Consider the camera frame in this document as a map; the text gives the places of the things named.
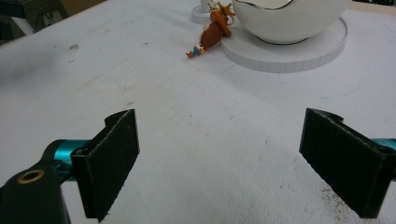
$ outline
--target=ceramic bowl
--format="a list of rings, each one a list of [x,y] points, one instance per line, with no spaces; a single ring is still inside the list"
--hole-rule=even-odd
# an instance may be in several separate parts
[[[350,0],[233,0],[236,17],[252,34],[273,44],[292,44],[338,20]]]

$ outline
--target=brass screw hole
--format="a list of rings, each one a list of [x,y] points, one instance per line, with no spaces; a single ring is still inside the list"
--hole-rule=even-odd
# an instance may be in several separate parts
[[[38,179],[40,179],[44,175],[44,170],[33,170],[29,171],[18,178],[18,183],[20,184],[30,184]]]

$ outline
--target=round white tray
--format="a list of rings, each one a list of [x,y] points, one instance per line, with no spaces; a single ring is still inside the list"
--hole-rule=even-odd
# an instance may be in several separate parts
[[[347,24],[340,18],[318,35],[291,45],[260,40],[235,20],[233,34],[221,39],[224,53],[235,63],[269,73],[295,73],[320,67],[334,60],[347,41]]]
[[[191,12],[191,20],[194,23],[206,24],[210,22],[210,12],[202,12],[201,6],[195,7]]]

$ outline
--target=white tabletop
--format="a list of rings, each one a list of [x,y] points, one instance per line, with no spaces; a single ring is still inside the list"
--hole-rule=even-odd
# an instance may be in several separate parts
[[[378,219],[334,195],[299,153],[307,107],[368,137],[396,137],[396,17],[347,10],[341,55],[269,74],[220,46],[187,59],[196,0],[108,0],[0,47],[0,185],[55,139],[89,139],[135,108],[141,153],[104,223],[395,223],[396,185]],[[86,219],[63,184],[72,223]]]

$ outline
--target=toy figure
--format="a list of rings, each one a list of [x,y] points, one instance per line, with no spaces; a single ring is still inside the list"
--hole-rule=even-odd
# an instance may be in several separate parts
[[[205,24],[199,44],[194,47],[193,51],[186,53],[189,58],[205,53],[207,49],[219,43],[223,36],[231,35],[227,26],[233,24],[233,21],[230,24],[227,21],[228,17],[233,20],[233,16],[235,16],[235,13],[230,10],[232,4],[230,3],[225,7],[221,2],[218,2],[218,5],[219,8],[211,8],[210,20],[212,23]]]

